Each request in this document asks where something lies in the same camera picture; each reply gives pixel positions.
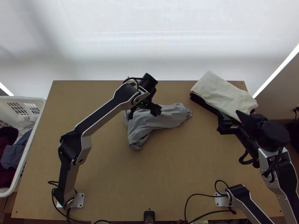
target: light strip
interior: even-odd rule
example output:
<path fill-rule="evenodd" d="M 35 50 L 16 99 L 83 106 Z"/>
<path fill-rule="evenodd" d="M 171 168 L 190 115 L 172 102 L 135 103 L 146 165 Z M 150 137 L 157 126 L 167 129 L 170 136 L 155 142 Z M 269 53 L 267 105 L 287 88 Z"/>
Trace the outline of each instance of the light strip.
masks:
<path fill-rule="evenodd" d="M 275 70 L 275 72 L 265 81 L 264 84 L 253 94 L 253 98 L 256 98 L 258 94 L 263 91 L 264 88 L 282 71 L 282 69 L 298 54 L 299 44 L 294 48 L 294 50 L 289 54 L 289 56 L 284 60 L 284 62 Z"/>
<path fill-rule="evenodd" d="M 6 88 L 2 83 L 0 83 L 0 88 L 1 88 L 4 92 L 6 92 L 7 95 L 9 95 L 9 96 L 14 96 L 14 94 L 12 94 L 12 92 L 9 91 L 8 88 Z"/>

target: black cable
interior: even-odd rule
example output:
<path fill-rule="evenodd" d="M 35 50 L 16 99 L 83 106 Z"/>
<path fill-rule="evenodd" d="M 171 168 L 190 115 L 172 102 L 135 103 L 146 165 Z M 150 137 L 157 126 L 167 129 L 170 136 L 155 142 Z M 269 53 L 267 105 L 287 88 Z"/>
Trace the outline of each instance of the black cable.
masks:
<path fill-rule="evenodd" d="M 129 80 L 134 80 L 137 84 L 137 90 L 139 89 L 139 83 L 138 80 L 144 80 L 144 78 L 135 78 L 135 77 L 128 77 L 123 81 L 123 84 Z"/>
<path fill-rule="evenodd" d="M 215 187 L 215 190 L 216 190 L 216 192 L 217 192 L 218 194 L 222 195 L 222 196 L 225 196 L 225 197 L 227 197 L 227 195 L 225 195 L 225 194 L 222 194 L 222 193 L 220 193 L 220 192 L 217 190 L 217 187 L 216 187 L 216 185 L 217 185 L 217 183 L 218 183 L 218 182 L 222 182 L 222 183 L 224 183 L 224 184 L 226 185 L 226 188 L 228 188 L 228 185 L 227 185 L 227 183 L 225 183 L 223 180 L 216 180 L 216 181 L 215 181 L 215 184 L 214 184 L 214 187 Z"/>
<path fill-rule="evenodd" d="M 225 197 L 226 196 L 226 195 L 225 196 L 222 196 L 222 195 L 220 195 L 220 196 L 214 196 L 214 195 L 206 195 L 206 194 L 192 194 L 192 195 L 190 195 L 188 197 L 186 203 L 185 203 L 185 209 L 184 209 L 185 223 L 187 223 L 187 219 L 186 219 L 186 208 L 187 208 L 188 201 L 189 201 L 190 198 L 192 198 L 195 195 L 206 196 L 206 197 Z"/>
<path fill-rule="evenodd" d="M 218 222 L 221 222 L 221 221 L 224 221 L 227 224 L 230 224 L 233 220 L 217 220 L 216 222 L 213 222 L 212 224 L 215 224 L 215 223 L 218 223 Z"/>
<path fill-rule="evenodd" d="M 294 118 L 294 120 L 293 120 L 292 123 L 294 123 L 294 122 L 296 121 L 296 118 L 297 118 L 297 108 L 296 108 L 296 109 L 293 109 L 293 111 L 295 112 L 295 118 Z"/>
<path fill-rule="evenodd" d="M 187 201 L 186 201 L 186 203 L 185 203 L 185 209 L 184 209 L 184 218 L 185 218 L 185 223 L 186 223 L 186 224 L 187 224 L 186 208 L 187 208 L 187 203 L 188 203 L 188 201 L 189 201 L 189 199 L 190 199 L 191 197 L 193 197 L 193 196 L 195 196 L 195 195 L 207 196 L 207 197 L 227 197 L 227 195 L 225 195 L 225 194 L 221 194 L 221 193 L 217 190 L 216 185 L 217 185 L 218 182 L 222 182 L 222 183 L 224 183 L 224 184 L 226 185 L 227 188 L 228 188 L 228 185 L 227 185 L 227 183 L 225 183 L 223 180 L 216 180 L 216 181 L 215 181 L 214 187 L 215 187 L 216 192 L 219 194 L 219 196 L 206 195 L 206 194 L 192 194 L 192 195 L 190 195 L 190 196 L 188 197 L 188 199 L 187 199 Z M 206 215 L 210 215 L 210 214 L 218 213 L 218 212 L 231 212 L 231 213 L 233 213 L 234 215 L 236 214 L 236 212 L 235 212 L 234 210 L 232 210 L 231 207 L 228 207 L 228 210 L 220 210 L 220 211 L 208 212 L 208 213 L 206 213 L 206 214 L 204 214 L 204 215 L 202 215 L 202 216 L 197 217 L 196 219 L 192 220 L 191 222 L 188 222 L 188 224 L 190 224 L 190 223 L 192 223 L 192 222 L 195 222 L 195 221 L 197 221 L 198 219 L 201 219 L 202 217 L 204 217 L 204 216 L 206 216 Z"/>
<path fill-rule="evenodd" d="M 188 222 L 188 224 L 190 224 L 192 222 L 195 222 L 195 221 L 197 221 L 197 220 L 199 220 L 199 219 L 201 219 L 201 218 L 203 218 L 203 217 L 205 217 L 207 215 L 211 215 L 211 214 L 219 213 L 219 212 L 231 212 L 231 210 L 219 210 L 219 211 L 208 212 L 208 213 L 205 213 L 204 215 L 201 215 L 201 216 L 193 219 L 191 222 Z"/>
<path fill-rule="evenodd" d="M 57 182 L 57 181 L 48 181 L 48 184 L 57 186 L 55 183 L 58 183 L 58 182 Z M 76 220 L 76 219 L 71 218 L 71 217 L 69 216 L 70 211 L 71 211 L 70 208 L 67 210 L 67 214 L 66 214 L 66 215 L 63 214 L 63 213 L 56 207 L 56 205 L 55 205 L 55 202 L 54 202 L 54 195 L 53 195 L 53 193 L 54 193 L 54 189 L 55 189 L 55 188 L 52 189 L 52 193 L 51 193 L 51 195 L 52 195 L 52 203 L 53 203 L 53 206 L 54 206 L 54 208 L 55 208 L 55 209 L 56 209 L 62 216 L 64 216 L 64 217 L 67 218 L 67 222 L 68 222 L 69 224 L 71 224 L 71 223 L 70 223 L 70 220 L 72 220 L 72 221 L 74 221 L 74 222 L 81 223 L 81 224 L 89 224 L 89 223 L 82 222 L 82 221 L 79 221 L 79 220 Z M 109 221 L 107 221 L 107 220 L 97 220 L 95 223 L 98 223 L 98 222 L 106 222 L 106 223 L 108 223 L 108 224 L 111 224 L 111 223 L 110 223 Z"/>
<path fill-rule="evenodd" d="M 277 166 L 277 164 L 281 158 L 282 152 L 283 152 L 283 147 L 280 147 L 278 150 L 277 156 L 275 157 L 275 159 L 271 163 L 271 165 L 268 167 L 268 169 L 262 174 L 263 176 L 265 176 L 267 178 L 268 175 L 274 170 L 274 168 Z"/>

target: laundry basket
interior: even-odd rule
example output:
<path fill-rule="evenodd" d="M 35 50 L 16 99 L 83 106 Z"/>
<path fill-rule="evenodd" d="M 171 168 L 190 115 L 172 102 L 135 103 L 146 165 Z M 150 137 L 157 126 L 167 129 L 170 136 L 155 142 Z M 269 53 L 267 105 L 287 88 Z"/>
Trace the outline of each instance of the laundry basket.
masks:
<path fill-rule="evenodd" d="M 12 183 L 9 188 L 0 188 L 0 197 L 9 196 L 18 184 L 45 103 L 46 100 L 43 98 L 0 96 L 0 128 L 6 126 L 16 127 L 18 115 L 39 115 L 25 146 Z"/>

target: wooden table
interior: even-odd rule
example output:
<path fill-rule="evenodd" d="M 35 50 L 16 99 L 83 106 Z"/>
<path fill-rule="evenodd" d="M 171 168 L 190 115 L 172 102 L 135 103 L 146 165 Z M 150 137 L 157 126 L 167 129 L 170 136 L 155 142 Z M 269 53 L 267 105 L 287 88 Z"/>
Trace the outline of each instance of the wooden table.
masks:
<path fill-rule="evenodd" d="M 231 82 L 246 90 L 242 81 Z M 80 220 L 141 221 L 154 210 L 156 220 L 184 218 L 193 193 L 213 194 L 214 182 L 244 184 L 253 200 L 270 216 L 281 216 L 275 195 L 259 170 L 241 165 L 245 149 L 235 135 L 220 135 L 217 117 L 189 99 L 195 81 L 161 81 L 154 102 L 183 103 L 193 118 L 180 127 L 153 131 L 140 151 L 129 148 L 123 114 L 119 113 L 92 136 L 92 150 L 80 167 L 75 188 L 85 193 L 84 207 L 73 209 Z M 60 136 L 113 96 L 121 81 L 54 81 L 31 145 L 12 217 L 63 220 L 53 207 L 49 180 L 58 180 Z M 218 210 L 213 198 L 190 200 L 187 219 Z M 245 218 L 241 211 L 213 214 L 206 219 Z"/>

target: white wall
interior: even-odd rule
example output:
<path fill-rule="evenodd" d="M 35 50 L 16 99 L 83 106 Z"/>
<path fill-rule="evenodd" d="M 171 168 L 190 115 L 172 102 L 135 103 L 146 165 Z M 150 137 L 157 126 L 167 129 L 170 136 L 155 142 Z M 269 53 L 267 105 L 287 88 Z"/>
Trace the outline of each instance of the white wall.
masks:
<path fill-rule="evenodd" d="M 73 64 L 52 59 L 1 65 L 1 82 L 18 96 L 47 98 L 53 80 L 124 80 L 145 72 L 158 80 L 198 80 L 211 70 L 226 80 L 245 80 L 253 94 L 280 64 L 264 59 L 117 60 Z"/>
<path fill-rule="evenodd" d="M 299 106 L 299 53 L 255 98 L 257 113 L 268 119 L 293 119 Z"/>
<path fill-rule="evenodd" d="M 299 43 L 297 0 L 0 3 L 0 82 L 46 98 L 53 80 L 198 80 L 253 94 Z"/>

